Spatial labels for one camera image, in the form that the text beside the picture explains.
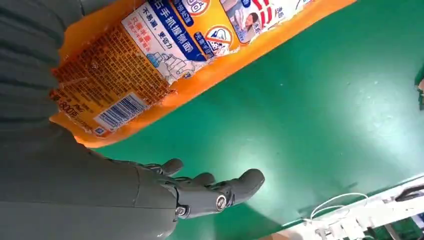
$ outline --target blue label stripe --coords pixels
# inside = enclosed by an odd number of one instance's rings
[[[204,54],[207,55],[209,59],[215,57],[214,51],[211,46],[209,46],[208,42],[205,40],[201,32],[196,32],[194,34],[194,39],[196,39],[197,44],[199,44],[200,48],[203,50]]]
[[[170,2],[168,0],[148,0],[148,3],[184,56],[191,61],[206,61],[205,56],[174,12]]]
[[[175,9],[178,11],[179,16],[184,21],[185,25],[187,25],[187,27],[193,26],[195,21],[193,20],[192,16],[190,16],[190,13],[186,6],[184,6],[183,2],[181,0],[172,0],[172,3]]]

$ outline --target barcode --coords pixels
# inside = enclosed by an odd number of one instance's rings
[[[147,108],[148,106],[140,98],[134,93],[130,93],[109,107],[109,109],[100,113],[94,120],[113,132],[141,114]]]

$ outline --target orange package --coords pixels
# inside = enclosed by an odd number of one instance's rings
[[[121,141],[355,0],[120,0],[65,33],[51,120]]]

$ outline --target cartoon image on package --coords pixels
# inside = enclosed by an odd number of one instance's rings
[[[241,43],[284,18],[280,0],[220,0]]]

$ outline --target logo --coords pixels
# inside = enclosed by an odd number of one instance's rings
[[[243,7],[248,8],[251,6],[251,0],[241,0]]]
[[[182,0],[182,3],[190,15],[196,17],[206,12],[211,0]]]
[[[212,50],[216,52],[223,48],[229,49],[233,42],[233,35],[225,26],[214,26],[207,31],[204,39],[209,43]]]

